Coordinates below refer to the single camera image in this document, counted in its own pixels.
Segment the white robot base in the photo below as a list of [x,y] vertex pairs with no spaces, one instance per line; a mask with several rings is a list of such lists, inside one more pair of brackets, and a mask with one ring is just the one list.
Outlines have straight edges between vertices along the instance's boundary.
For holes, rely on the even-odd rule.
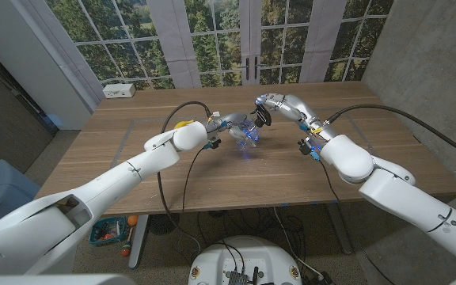
[[302,284],[298,265],[284,249],[259,237],[236,236],[224,239],[237,261],[235,271],[234,258],[223,244],[214,244],[196,257],[189,272],[189,285],[208,284],[247,284],[256,281],[258,284]]

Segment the table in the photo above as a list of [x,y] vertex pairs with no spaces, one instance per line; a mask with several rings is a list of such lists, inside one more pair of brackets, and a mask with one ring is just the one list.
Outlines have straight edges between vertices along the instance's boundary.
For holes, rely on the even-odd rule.
[[[157,135],[164,119],[179,104],[201,101],[221,114],[251,112],[264,93],[294,94],[323,120],[341,108],[381,104],[362,82],[328,82],[291,85],[251,85],[201,89],[138,91],[133,98],[103,100],[63,156],[36,197],[76,188],[143,151]],[[181,109],[176,122],[205,119],[200,106]],[[357,109],[342,115],[332,126],[373,155],[411,171],[417,187],[434,195],[456,194],[456,180],[393,114],[377,109]],[[203,151],[188,180],[185,211],[210,211],[252,207],[330,203],[330,191],[319,163],[303,156],[297,141],[305,138],[298,126],[279,113],[261,130],[257,147],[237,150],[227,133],[216,150]],[[171,212],[182,209],[188,168],[196,151],[180,153],[180,161],[161,172],[165,198]],[[327,165],[332,186],[342,201],[361,200],[359,185],[344,183]],[[150,177],[114,204],[106,215],[164,213],[156,177]]]

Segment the window pane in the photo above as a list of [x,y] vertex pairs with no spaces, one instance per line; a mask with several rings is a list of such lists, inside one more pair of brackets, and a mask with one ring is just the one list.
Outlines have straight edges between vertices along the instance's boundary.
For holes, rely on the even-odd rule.
[[146,75],[140,67],[130,43],[107,44],[107,48],[119,66],[125,78],[144,78]]
[[241,66],[241,33],[218,34],[221,69],[233,70]]
[[216,29],[239,29],[238,0],[214,0]]
[[122,81],[122,80],[111,80],[109,82],[105,82],[105,83],[101,83],[101,86],[103,86],[103,88],[105,86],[107,86],[108,84],[124,84],[126,82]]
[[284,64],[302,63],[306,50],[307,30],[309,27],[296,27],[286,29],[286,42],[284,42]]
[[242,72],[226,72],[222,74],[223,86],[241,86]]
[[136,42],[135,48],[149,77],[170,75],[159,40]]
[[343,19],[363,16],[368,4],[369,0],[348,0]]
[[326,82],[337,82],[342,81],[344,71],[346,70],[347,60],[330,63],[329,68],[326,71],[325,81]]
[[47,4],[74,42],[99,40],[77,0],[47,0]]
[[102,81],[110,78],[119,78],[116,66],[108,57],[108,53],[101,44],[77,46],[91,70],[95,73],[98,80]]
[[269,66],[281,63],[283,29],[271,28],[261,31],[261,63]]
[[175,85],[171,78],[153,79],[152,84],[155,89],[174,89]]
[[200,72],[218,69],[218,54],[215,49],[214,35],[193,36],[198,70]]
[[260,70],[260,84],[278,84],[279,68]]
[[298,83],[301,66],[283,67],[282,83]]
[[200,74],[199,79],[202,82],[202,87],[217,87],[221,86],[219,74]]
[[366,19],[362,26],[362,32],[356,43],[355,57],[369,57],[376,47],[379,34],[383,30],[386,19]]
[[288,24],[309,23],[313,0],[290,0]]
[[139,81],[128,82],[128,83],[133,83],[133,85],[135,85],[135,89],[137,89],[137,90],[150,89],[149,82],[147,80],[139,80]]
[[365,72],[365,68],[367,67],[368,63],[368,60],[353,59],[349,64],[348,73],[346,74],[346,80],[362,80],[363,72]]
[[117,7],[132,38],[158,35],[146,0],[117,0]]
[[369,15],[387,15],[392,8],[393,0],[372,0]]
[[283,25],[286,0],[262,0],[261,25]]
[[127,39],[111,0],[83,0],[82,2],[103,40]]
[[184,0],[184,4],[191,32],[214,31],[209,0]]
[[333,48],[332,57],[330,59],[342,59],[351,54],[360,22],[361,21],[353,21],[340,24],[336,45]]

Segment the wall outlet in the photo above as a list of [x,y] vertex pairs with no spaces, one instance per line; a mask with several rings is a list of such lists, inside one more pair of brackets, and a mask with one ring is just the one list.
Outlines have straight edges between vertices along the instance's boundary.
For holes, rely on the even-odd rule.
[[103,88],[107,98],[130,98],[135,94],[133,84],[108,84]]

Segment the concrete wall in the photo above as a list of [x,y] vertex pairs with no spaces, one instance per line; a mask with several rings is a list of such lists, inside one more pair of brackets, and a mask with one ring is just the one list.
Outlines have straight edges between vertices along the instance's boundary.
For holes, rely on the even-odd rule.
[[78,130],[90,112],[10,1],[0,0],[0,62],[62,130]]
[[[456,141],[456,1],[396,0],[363,82],[386,105],[410,112]],[[456,149],[402,121],[456,177]],[[456,199],[449,205],[456,208]],[[354,235],[395,283],[456,279],[456,258],[425,234],[365,203],[344,208]],[[363,255],[360,260],[369,283],[386,283]]]

